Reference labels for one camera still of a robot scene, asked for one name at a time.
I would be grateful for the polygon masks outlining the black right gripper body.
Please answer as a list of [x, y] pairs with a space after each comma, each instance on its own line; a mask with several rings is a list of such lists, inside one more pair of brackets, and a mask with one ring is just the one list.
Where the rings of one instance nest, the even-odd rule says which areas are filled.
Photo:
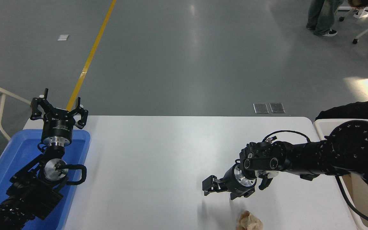
[[234, 165], [229, 169], [222, 178], [224, 186], [229, 192], [236, 190], [247, 191], [255, 189], [256, 180], [251, 180], [245, 177], [239, 165]]

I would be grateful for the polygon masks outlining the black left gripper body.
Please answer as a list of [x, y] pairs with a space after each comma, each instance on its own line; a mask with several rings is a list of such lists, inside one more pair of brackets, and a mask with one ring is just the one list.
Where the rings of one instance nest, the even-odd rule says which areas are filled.
[[73, 126], [75, 119], [66, 110], [55, 109], [45, 111], [43, 116], [42, 140], [50, 137], [64, 137], [67, 140], [73, 138]]

